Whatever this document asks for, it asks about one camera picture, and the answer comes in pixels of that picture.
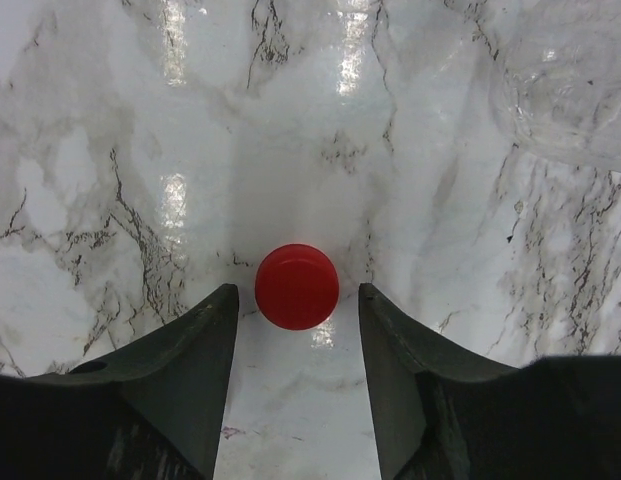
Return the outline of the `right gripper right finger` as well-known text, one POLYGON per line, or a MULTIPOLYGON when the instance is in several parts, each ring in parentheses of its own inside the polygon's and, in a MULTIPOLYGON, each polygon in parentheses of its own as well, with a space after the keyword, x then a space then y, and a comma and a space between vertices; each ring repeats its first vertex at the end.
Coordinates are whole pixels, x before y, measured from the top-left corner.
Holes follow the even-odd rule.
POLYGON ((621 479, 621 356, 514 368, 412 319, 374 285, 359 325, 385 479, 621 479))

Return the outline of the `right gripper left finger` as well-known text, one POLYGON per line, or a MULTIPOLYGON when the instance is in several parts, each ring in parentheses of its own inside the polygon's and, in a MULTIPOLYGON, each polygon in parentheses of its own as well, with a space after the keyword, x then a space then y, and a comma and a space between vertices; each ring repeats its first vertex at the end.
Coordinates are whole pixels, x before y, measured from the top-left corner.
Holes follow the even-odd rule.
POLYGON ((0 479, 209 479, 221 436, 239 293, 68 373, 0 374, 0 479))

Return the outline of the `clear plastic bottle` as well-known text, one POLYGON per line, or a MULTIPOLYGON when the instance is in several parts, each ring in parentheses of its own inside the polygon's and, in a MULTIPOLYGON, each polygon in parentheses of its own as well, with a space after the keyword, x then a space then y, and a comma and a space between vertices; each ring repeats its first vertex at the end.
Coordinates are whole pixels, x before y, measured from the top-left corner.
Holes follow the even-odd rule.
POLYGON ((447 1, 494 61, 499 126, 546 159, 621 173, 621 1, 447 1))

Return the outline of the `red bottle cap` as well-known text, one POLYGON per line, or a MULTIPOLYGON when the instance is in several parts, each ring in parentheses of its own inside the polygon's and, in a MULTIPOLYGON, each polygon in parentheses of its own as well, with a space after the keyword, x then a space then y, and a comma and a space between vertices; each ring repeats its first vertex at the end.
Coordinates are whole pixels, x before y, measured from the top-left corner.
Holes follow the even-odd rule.
POLYGON ((314 328, 333 313, 340 285, 333 262, 306 244, 270 252, 257 269, 254 286, 259 311, 272 324, 292 331, 314 328))

